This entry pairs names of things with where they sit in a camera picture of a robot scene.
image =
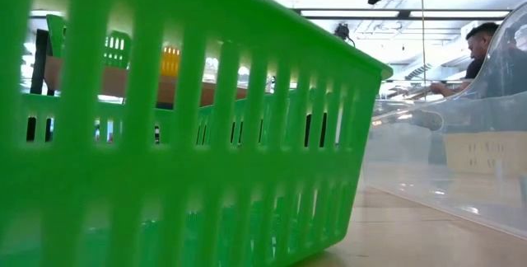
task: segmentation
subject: tan floor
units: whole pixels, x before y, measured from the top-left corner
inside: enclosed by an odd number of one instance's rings
[[[346,239],[302,267],[527,266],[527,241],[359,188]]]

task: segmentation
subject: transparent plastic bin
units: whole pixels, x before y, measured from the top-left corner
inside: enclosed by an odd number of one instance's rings
[[[344,238],[387,66],[270,0],[0,2],[0,266],[279,266]],[[19,92],[31,8],[68,15],[60,97]],[[133,38],[123,105],[97,100],[113,29]],[[174,110],[155,108],[163,41],[182,44]]]
[[[524,4],[464,91],[372,119],[366,183],[527,239],[526,64]]]

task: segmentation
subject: fluorescent light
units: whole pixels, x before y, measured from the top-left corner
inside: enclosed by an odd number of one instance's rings
[[[479,214],[479,210],[472,206],[461,206],[461,209],[471,212],[471,213]]]
[[[302,11],[302,16],[349,16],[349,17],[396,17],[399,12],[397,11],[383,11],[383,10],[371,10],[371,11]]]
[[[429,11],[424,12],[424,16],[429,17],[467,17],[467,18],[478,18],[478,17],[505,17],[509,14],[508,11]],[[410,12],[410,17],[422,17],[422,12]]]
[[[33,43],[24,43],[24,46],[26,47],[26,49],[30,53],[34,54],[36,52],[36,45],[35,44],[33,44]]]
[[[33,56],[33,55],[23,55],[22,56],[22,60],[24,60],[24,62],[27,65],[31,65],[31,64],[35,63],[35,56]]]
[[[22,65],[21,66],[21,75],[23,78],[31,79],[33,77],[33,68],[28,65]]]
[[[242,66],[240,69],[238,69],[238,74],[249,75],[249,69],[245,66]]]
[[[401,115],[398,117],[398,119],[410,119],[412,118],[412,115]]]
[[[61,16],[62,13],[58,11],[46,11],[46,10],[35,10],[35,11],[31,11],[30,13],[30,16],[47,16],[47,15]]]

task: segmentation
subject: man's arm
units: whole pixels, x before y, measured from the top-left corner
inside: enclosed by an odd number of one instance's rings
[[[440,82],[435,82],[430,85],[430,90],[435,94],[441,94],[443,97],[452,96],[457,93],[456,90],[452,90],[449,87],[443,85]]]

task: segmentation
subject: green plastic basket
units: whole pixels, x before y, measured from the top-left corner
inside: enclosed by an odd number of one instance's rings
[[[387,66],[271,0],[0,3],[0,266],[279,266],[344,238]],[[20,93],[31,8],[68,14],[60,97]],[[133,38],[124,105],[97,100],[108,30]],[[182,44],[175,110],[155,109],[165,40]]]
[[[61,16],[47,15],[49,39],[54,57],[63,57],[67,23]],[[126,33],[111,31],[105,38],[104,65],[126,68],[130,61],[132,40]]]

